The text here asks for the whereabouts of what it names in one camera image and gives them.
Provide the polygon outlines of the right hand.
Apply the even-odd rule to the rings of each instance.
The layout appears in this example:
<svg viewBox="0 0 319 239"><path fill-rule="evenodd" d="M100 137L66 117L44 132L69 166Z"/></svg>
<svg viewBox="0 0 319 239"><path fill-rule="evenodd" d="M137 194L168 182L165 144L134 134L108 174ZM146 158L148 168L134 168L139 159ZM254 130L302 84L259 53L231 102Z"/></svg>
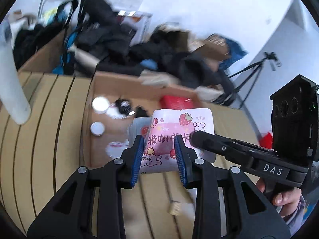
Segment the right hand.
<svg viewBox="0 0 319 239"><path fill-rule="evenodd" d="M293 216L297 212L304 212L302 190L299 188L293 188L276 194L271 203L275 208L281 209L279 214L282 218Z"/></svg>

